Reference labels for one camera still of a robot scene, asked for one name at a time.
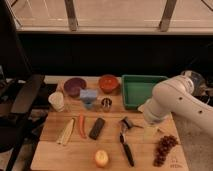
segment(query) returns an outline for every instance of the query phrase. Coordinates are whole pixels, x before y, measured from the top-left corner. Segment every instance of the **green tray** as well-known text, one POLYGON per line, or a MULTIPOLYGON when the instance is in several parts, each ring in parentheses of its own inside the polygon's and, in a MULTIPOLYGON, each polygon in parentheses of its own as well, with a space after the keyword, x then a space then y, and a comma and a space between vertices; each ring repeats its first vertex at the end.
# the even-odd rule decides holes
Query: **green tray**
POLYGON ((166 76, 122 75, 122 95, 126 109, 137 109, 152 95, 152 88, 166 76))

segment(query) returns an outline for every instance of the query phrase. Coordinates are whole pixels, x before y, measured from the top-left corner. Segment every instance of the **wall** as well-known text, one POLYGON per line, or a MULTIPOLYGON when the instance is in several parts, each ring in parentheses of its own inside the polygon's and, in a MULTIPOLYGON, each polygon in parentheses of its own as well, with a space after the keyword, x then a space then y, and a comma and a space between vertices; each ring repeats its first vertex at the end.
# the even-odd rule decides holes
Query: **wall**
POLYGON ((36 72, 54 75, 213 74, 213 36, 20 33, 36 72))

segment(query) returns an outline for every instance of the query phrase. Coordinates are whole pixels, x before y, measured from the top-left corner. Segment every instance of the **purple bowl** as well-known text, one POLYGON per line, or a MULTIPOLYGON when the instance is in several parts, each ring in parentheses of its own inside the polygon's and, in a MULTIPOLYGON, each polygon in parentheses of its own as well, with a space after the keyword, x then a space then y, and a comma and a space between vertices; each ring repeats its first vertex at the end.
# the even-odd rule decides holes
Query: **purple bowl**
POLYGON ((71 78, 64 83, 65 92, 71 97, 78 97, 80 90, 86 88, 86 81, 82 78, 71 78))

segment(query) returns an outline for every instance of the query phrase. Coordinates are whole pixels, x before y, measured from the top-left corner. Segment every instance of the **floor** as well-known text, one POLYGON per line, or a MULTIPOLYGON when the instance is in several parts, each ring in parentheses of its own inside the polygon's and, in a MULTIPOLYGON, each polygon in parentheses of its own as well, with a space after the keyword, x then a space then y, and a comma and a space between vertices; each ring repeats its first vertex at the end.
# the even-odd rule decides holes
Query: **floor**
MULTIPOLYGON (((190 171, 213 170, 213 139, 185 118, 174 115, 184 153, 190 171)), ((26 141, 13 171, 27 171, 36 148, 36 143, 26 141)), ((0 169, 6 167, 10 152, 0 154, 0 169)))
MULTIPOLYGON (((212 0, 205 0, 213 8, 212 0)), ((166 0, 73 0, 78 25, 83 27, 157 28, 166 0)), ((18 0, 12 10, 23 26, 67 27, 64 0, 18 0)), ((213 28, 213 13, 201 0, 179 0, 173 28, 213 28)))

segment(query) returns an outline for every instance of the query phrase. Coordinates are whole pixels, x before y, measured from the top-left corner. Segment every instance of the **grapes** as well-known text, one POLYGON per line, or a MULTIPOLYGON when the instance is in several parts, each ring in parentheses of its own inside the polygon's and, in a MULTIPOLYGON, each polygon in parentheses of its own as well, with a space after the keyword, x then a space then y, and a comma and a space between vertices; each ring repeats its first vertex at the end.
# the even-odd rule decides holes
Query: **grapes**
POLYGON ((177 144, 177 138, 172 135, 161 138, 155 149, 155 159, 153 165, 156 167, 162 166, 166 161, 166 156, 169 154, 170 150, 177 144))

